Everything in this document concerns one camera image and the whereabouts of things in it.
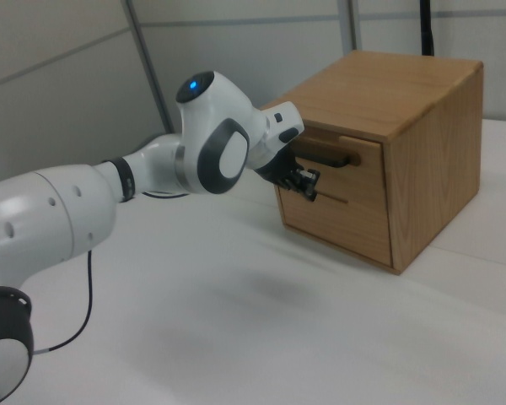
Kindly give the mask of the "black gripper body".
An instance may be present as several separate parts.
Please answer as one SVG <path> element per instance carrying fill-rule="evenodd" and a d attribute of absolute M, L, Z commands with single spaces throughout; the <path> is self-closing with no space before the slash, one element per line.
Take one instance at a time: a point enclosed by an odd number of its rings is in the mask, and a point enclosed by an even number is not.
<path fill-rule="evenodd" d="M 265 181 L 279 186 L 277 180 L 293 170 L 298 171 L 299 164 L 296 162 L 293 150 L 289 146 L 286 146 L 269 163 L 255 169 L 255 173 Z"/>

